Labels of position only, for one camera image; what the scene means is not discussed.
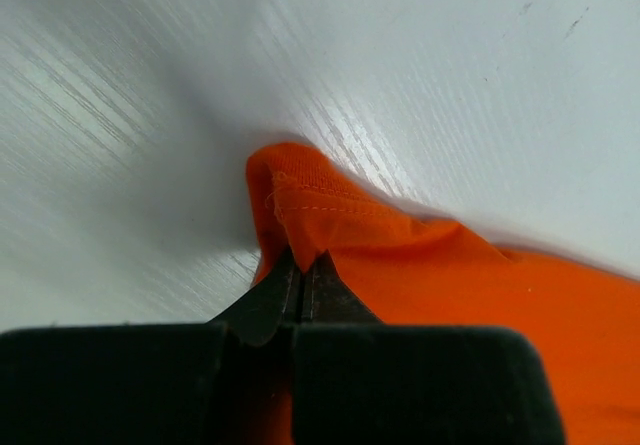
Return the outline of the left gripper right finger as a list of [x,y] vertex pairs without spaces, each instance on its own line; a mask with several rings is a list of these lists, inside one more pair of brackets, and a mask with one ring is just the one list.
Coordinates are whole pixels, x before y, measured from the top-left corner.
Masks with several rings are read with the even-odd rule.
[[391,326],[329,255],[303,279],[293,346],[297,444],[561,444],[541,358],[498,327]]

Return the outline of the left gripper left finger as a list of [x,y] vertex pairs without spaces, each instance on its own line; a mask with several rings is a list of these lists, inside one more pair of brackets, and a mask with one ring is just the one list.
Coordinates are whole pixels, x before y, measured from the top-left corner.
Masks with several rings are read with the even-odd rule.
[[290,251],[205,323],[1,336],[5,444],[289,444]]

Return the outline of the orange t shirt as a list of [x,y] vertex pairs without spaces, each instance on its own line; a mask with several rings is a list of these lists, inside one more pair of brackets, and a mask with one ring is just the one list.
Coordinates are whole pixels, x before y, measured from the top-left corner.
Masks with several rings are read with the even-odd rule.
[[638,442],[636,281],[398,211],[306,145],[258,150],[246,179],[260,277],[285,250],[302,270],[328,254],[386,323],[516,330],[542,356],[570,443]]

